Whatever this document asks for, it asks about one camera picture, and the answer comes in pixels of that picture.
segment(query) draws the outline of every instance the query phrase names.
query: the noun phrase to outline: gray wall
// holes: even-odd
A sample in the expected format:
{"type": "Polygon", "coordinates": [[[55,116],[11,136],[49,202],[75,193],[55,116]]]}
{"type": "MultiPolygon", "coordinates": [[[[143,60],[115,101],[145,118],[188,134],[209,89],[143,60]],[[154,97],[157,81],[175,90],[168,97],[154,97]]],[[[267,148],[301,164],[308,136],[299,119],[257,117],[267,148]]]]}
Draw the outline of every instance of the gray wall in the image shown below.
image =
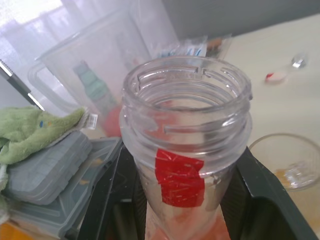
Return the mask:
{"type": "Polygon", "coordinates": [[[162,1],[180,39],[235,36],[320,13],[320,0],[162,1]]]}

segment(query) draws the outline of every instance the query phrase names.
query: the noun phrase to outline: clear plastic bottle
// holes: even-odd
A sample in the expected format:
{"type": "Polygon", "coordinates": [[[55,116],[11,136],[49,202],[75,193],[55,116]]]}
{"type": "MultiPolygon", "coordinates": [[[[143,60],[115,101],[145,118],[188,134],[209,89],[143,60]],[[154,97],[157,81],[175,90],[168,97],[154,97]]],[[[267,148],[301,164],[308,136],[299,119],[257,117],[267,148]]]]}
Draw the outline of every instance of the clear plastic bottle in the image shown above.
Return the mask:
{"type": "Polygon", "coordinates": [[[160,58],[126,77],[123,141],[169,239],[201,239],[215,223],[251,132],[251,95],[241,70],[213,58],[160,58]]]}

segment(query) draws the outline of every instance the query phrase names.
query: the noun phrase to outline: sticker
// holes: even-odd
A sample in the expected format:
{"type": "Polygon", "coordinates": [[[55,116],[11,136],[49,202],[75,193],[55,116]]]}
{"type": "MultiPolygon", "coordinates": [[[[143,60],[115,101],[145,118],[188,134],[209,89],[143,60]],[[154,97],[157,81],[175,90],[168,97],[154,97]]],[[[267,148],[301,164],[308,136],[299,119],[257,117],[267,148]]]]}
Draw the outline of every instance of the sticker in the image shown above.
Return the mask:
{"type": "Polygon", "coordinates": [[[199,207],[204,201],[205,180],[199,176],[204,161],[158,149],[155,176],[162,201],[179,208],[199,207]]]}
{"type": "Polygon", "coordinates": [[[86,129],[96,129],[98,121],[98,115],[97,114],[89,114],[88,120],[86,121],[85,128],[86,129]]]}

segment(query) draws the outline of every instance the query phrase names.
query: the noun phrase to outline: gray storage box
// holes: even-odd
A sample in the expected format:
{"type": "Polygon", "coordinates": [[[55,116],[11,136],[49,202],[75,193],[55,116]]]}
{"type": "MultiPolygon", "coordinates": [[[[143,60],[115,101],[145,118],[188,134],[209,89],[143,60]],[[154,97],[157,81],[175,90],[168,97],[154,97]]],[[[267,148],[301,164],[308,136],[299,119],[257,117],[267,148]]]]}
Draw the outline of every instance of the gray storage box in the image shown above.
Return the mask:
{"type": "Polygon", "coordinates": [[[9,166],[5,195],[37,205],[52,203],[91,150],[92,143],[86,135],[72,132],[54,146],[9,166]]]}
{"type": "Polygon", "coordinates": [[[88,158],[54,202],[49,205],[17,202],[11,206],[11,219],[24,228],[62,238],[88,202],[102,168],[118,157],[121,143],[118,137],[93,140],[88,158]]]}

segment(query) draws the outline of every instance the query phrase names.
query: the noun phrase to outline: label tag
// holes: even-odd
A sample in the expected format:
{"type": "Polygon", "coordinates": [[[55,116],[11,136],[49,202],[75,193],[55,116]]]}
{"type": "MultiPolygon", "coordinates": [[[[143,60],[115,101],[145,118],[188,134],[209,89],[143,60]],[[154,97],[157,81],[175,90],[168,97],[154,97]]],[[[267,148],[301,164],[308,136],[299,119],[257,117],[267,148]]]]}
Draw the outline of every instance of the label tag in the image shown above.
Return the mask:
{"type": "Polygon", "coordinates": [[[85,123],[85,128],[86,129],[96,129],[96,125],[97,125],[97,121],[98,121],[98,115],[97,114],[89,114],[89,117],[85,123]]]}
{"type": "Polygon", "coordinates": [[[155,176],[162,201],[179,208],[199,207],[204,201],[205,180],[199,176],[204,161],[158,149],[155,176]]]}

